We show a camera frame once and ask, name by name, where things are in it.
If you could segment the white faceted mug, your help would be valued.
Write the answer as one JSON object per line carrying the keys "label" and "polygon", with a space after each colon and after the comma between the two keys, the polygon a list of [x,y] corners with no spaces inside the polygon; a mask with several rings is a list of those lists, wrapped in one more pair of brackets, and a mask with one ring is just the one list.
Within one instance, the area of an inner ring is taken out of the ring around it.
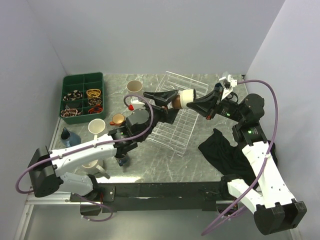
{"label": "white faceted mug", "polygon": [[105,130],[106,123],[103,119],[96,118],[89,122],[88,131],[94,135],[94,140],[98,138],[98,135]]}

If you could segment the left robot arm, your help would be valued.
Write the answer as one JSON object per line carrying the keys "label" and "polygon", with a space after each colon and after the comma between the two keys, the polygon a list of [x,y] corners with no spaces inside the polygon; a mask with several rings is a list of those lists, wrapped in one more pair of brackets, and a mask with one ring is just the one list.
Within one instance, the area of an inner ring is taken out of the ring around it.
{"label": "left robot arm", "polygon": [[176,89],[144,92],[140,97],[144,107],[133,110],[120,127],[107,134],[69,148],[49,151],[42,146],[36,149],[27,168],[32,193],[42,198],[61,191],[84,196],[88,201],[96,200],[100,188],[94,176],[71,171],[103,157],[120,158],[144,142],[157,123],[172,124],[179,111],[168,108],[168,104],[178,93]]}

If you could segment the tall beige tumbler cup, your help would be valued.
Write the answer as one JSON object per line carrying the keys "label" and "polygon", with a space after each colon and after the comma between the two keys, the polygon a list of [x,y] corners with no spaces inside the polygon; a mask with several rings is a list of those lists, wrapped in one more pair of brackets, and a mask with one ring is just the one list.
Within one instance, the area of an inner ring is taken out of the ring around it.
{"label": "tall beige tumbler cup", "polygon": [[143,84],[139,80],[129,81],[126,89],[129,95],[143,96]]}

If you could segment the brown and cream cup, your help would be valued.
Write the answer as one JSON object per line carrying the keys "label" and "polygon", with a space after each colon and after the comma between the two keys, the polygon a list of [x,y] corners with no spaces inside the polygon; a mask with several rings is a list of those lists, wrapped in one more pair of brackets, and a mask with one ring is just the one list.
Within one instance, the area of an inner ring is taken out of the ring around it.
{"label": "brown and cream cup", "polygon": [[195,89],[179,90],[177,95],[171,101],[171,106],[174,109],[189,109],[188,103],[192,103],[196,99]]}

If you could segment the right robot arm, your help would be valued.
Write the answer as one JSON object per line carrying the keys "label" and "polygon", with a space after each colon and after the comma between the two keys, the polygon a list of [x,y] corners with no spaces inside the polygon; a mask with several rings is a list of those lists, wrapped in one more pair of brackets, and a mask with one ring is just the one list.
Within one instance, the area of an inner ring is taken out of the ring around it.
{"label": "right robot arm", "polygon": [[259,123],[265,114],[265,101],[255,93],[240,103],[233,97],[232,87],[217,83],[206,96],[196,99],[194,93],[187,92],[180,99],[182,107],[194,110],[207,120],[220,115],[237,122],[232,128],[233,138],[256,178],[247,185],[243,179],[232,177],[220,185],[220,196],[235,197],[236,203],[241,202],[253,214],[255,225],[263,235],[294,229],[307,213],[307,207],[288,189],[273,160],[274,140],[267,140]]}

